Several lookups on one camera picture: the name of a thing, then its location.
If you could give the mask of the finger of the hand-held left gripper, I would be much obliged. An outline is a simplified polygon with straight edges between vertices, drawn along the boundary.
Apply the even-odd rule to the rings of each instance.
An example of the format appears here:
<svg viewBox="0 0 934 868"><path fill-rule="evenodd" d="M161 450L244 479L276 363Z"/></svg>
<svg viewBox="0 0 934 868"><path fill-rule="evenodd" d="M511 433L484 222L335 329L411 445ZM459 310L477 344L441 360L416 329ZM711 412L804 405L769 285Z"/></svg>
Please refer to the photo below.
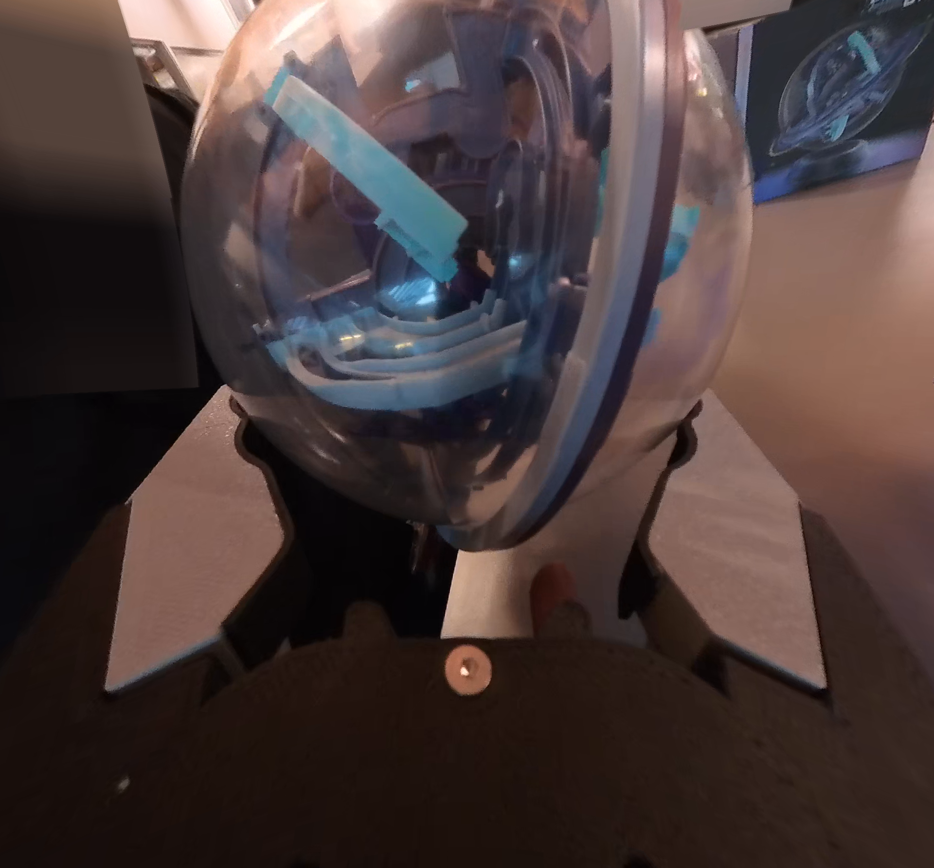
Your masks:
<svg viewBox="0 0 934 868"><path fill-rule="evenodd" d="M546 565L560 563L574 577L594 635L636 640L637 621L622 620L617 608L619 582L636 531L634 500L580 499L516 548L460 551L442 637L529 637L533 577Z"/></svg>

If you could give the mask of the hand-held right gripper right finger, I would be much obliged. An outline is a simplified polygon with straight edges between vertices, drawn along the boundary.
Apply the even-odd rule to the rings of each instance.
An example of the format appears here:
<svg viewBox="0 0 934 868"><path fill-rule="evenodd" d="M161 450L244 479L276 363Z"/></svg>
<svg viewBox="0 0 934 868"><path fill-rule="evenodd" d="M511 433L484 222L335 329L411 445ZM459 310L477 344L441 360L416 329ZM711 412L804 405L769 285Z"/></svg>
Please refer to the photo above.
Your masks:
<svg viewBox="0 0 934 868"><path fill-rule="evenodd" d="M716 395L676 429L618 585L618 617L719 692L736 666L826 698L799 497Z"/></svg>

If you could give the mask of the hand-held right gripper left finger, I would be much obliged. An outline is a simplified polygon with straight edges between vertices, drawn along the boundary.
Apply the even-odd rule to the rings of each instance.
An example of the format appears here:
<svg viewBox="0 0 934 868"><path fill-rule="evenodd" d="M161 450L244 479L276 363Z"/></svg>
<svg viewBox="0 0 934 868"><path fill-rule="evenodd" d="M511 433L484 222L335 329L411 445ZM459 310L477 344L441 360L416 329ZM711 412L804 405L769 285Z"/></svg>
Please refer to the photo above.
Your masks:
<svg viewBox="0 0 934 868"><path fill-rule="evenodd" d="M106 694L202 657L246 672L230 626L289 539L246 426L220 387L128 499Z"/></svg>

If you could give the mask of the clear plastic maze ball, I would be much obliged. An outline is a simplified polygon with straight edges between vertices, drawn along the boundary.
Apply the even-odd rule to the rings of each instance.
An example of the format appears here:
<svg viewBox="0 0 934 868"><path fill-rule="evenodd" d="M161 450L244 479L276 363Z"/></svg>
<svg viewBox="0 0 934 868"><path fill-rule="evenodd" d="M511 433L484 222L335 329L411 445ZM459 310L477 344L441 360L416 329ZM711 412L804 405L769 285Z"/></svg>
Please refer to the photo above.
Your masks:
<svg viewBox="0 0 934 868"><path fill-rule="evenodd" d="M197 116L181 244L251 420L461 550L536 534L699 401L752 180L680 0L263 0Z"/></svg>

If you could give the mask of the person's left hand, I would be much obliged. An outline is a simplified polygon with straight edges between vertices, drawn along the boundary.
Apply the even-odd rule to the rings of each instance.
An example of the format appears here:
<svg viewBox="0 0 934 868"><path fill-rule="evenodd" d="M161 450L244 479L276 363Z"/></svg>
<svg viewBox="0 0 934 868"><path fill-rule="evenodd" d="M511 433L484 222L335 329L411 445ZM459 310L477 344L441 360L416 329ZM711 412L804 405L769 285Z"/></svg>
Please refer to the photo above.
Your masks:
<svg viewBox="0 0 934 868"><path fill-rule="evenodd" d="M564 563L542 566L530 584L531 629L535 636L543 632L551 616L564 605L577 603L575 577Z"/></svg>

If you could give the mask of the dark printed cardboard box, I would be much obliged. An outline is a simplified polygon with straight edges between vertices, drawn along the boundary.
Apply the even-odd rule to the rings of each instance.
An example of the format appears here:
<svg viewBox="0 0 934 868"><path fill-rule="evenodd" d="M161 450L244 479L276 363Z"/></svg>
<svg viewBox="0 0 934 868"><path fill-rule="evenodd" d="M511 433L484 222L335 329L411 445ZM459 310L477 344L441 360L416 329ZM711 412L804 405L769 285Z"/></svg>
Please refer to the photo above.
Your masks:
<svg viewBox="0 0 934 868"><path fill-rule="evenodd" d="M735 77L754 203L923 153L933 0L807 0L743 27Z"/></svg>

